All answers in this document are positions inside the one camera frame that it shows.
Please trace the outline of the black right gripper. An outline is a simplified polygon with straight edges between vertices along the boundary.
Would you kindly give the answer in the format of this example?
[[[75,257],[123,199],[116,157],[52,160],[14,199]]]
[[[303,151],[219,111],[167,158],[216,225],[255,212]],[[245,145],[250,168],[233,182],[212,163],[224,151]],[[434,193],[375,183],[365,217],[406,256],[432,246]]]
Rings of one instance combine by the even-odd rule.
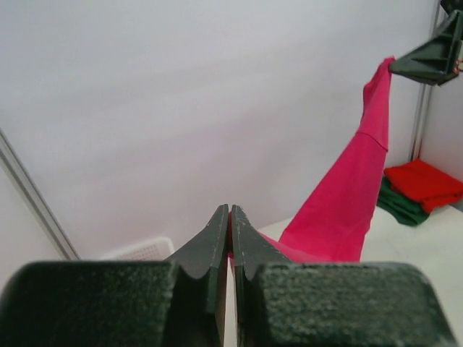
[[[443,85],[462,72],[463,0],[440,0],[445,19],[426,43],[389,65],[392,74],[426,85]]]

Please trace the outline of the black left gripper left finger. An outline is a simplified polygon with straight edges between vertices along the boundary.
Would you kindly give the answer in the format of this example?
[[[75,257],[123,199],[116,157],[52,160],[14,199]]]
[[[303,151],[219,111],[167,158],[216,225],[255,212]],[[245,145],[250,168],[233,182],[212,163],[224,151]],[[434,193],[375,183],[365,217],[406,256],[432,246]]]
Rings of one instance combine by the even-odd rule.
[[[167,260],[178,265],[165,346],[222,346],[226,313],[229,206]]]

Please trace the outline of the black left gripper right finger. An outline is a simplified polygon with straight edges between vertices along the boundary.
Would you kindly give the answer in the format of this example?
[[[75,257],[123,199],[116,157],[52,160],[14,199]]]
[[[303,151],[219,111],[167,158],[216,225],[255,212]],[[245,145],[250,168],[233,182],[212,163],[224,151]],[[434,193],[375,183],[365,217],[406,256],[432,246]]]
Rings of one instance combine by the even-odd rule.
[[[252,226],[239,205],[231,208],[230,239],[237,345],[264,346],[268,342],[268,323],[258,274],[262,267],[291,260]]]

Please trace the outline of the pink t shirt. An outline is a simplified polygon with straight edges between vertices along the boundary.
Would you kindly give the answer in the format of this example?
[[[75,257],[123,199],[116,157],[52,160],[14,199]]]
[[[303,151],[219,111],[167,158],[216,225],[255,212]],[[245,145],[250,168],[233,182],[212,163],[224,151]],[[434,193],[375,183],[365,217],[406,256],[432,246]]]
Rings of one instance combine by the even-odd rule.
[[[362,92],[354,136],[278,240],[264,237],[295,262],[357,262],[370,229],[388,153],[394,57],[384,59]]]

